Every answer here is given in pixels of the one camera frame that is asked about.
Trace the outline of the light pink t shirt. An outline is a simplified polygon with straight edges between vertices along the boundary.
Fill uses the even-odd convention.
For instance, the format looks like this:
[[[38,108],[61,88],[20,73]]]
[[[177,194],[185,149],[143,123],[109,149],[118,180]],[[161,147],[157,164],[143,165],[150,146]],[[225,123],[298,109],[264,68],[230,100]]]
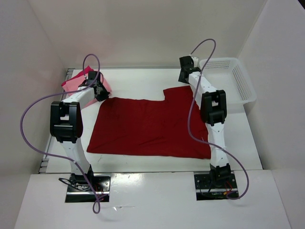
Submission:
[[[75,77],[67,80],[67,81],[64,81],[61,86],[62,88],[64,89],[65,92],[70,92],[70,91],[76,91],[79,87],[79,85],[81,85],[88,77],[88,72],[87,71],[88,69],[85,69],[85,75],[83,74],[83,71],[81,71],[80,73],[78,73]],[[105,87],[106,91],[109,92],[111,94],[112,92],[112,89],[110,87],[110,85],[108,84],[107,80],[104,79],[103,81],[103,86]],[[96,99],[93,99],[91,100],[90,102],[88,102],[85,106],[85,107],[88,107],[94,103],[96,103],[97,100]]]

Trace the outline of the magenta t shirt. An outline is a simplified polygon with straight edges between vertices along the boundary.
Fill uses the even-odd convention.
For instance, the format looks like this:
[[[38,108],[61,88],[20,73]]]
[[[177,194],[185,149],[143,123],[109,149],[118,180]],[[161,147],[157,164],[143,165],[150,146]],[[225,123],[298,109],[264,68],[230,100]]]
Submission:
[[[94,71],[89,65],[81,70],[75,76],[72,76],[70,79],[64,81],[61,86],[65,91],[73,91],[78,88],[78,86],[86,79],[89,71]]]

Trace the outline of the dark red t shirt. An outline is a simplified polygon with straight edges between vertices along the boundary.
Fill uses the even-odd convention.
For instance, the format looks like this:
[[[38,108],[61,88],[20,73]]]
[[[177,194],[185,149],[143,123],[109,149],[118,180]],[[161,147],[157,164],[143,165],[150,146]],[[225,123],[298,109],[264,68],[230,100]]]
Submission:
[[[208,139],[189,86],[165,89],[164,100],[110,98],[97,115],[88,153],[209,159]]]

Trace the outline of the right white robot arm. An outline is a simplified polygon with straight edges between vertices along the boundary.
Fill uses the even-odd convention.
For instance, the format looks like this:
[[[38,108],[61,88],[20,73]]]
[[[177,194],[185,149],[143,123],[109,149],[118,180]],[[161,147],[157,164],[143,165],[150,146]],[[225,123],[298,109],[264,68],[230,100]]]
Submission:
[[[182,67],[179,80],[195,87],[194,98],[201,93],[200,116],[208,130],[211,150],[209,182],[221,187],[231,176],[231,167],[225,150],[224,122],[227,117],[226,93],[218,90],[200,73],[198,67]]]

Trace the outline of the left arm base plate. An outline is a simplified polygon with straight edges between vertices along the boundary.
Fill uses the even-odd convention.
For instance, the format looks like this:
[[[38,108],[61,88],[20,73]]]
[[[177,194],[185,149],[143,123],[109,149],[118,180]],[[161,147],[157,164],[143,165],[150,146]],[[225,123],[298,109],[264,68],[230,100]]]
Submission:
[[[76,176],[71,175],[69,179],[59,178],[59,181],[67,185],[66,203],[94,202],[96,200],[90,186],[82,176],[80,179],[76,179]],[[100,202],[109,202],[111,175],[94,174],[90,181]]]

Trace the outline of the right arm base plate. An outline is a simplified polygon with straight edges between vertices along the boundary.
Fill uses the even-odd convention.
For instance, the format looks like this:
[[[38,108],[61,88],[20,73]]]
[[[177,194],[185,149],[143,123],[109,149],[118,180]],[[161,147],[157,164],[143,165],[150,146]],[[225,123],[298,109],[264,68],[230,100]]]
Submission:
[[[234,173],[224,180],[212,184],[208,173],[194,173],[196,199],[200,200],[223,200],[239,197],[237,183]]]

